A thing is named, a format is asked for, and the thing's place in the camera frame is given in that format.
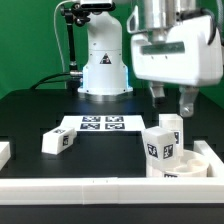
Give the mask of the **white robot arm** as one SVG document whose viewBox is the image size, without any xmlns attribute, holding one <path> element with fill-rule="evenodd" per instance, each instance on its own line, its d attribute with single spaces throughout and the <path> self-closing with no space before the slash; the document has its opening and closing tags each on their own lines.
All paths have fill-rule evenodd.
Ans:
<svg viewBox="0 0 224 224">
<path fill-rule="evenodd" d="M 118 0 L 80 0 L 88 18 L 88 63 L 83 91 L 96 98 L 128 90 L 122 64 L 119 22 L 109 12 Z M 195 0 L 137 0 L 127 20 L 131 58 L 137 78 L 150 82 L 155 106 L 165 98 L 164 85 L 180 87 L 180 114 L 190 117 L 202 86 L 223 76 L 221 37 L 211 11 Z"/>
</svg>

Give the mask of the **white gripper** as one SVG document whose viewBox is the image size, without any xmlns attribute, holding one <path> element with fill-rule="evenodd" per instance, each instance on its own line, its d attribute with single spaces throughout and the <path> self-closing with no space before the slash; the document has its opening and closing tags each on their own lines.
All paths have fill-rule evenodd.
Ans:
<svg viewBox="0 0 224 224">
<path fill-rule="evenodd" d="M 182 117 L 192 117 L 199 93 L 197 87 L 220 82 L 223 75 L 220 36 L 216 32 L 208 45 L 210 33 L 211 19 L 202 16 L 171 28 L 165 43 L 152 44 L 143 33 L 132 36 L 132 65 L 136 77 L 157 81 L 150 83 L 154 107 L 165 102 L 161 82 L 187 85 L 179 87 L 179 110 Z"/>
</svg>

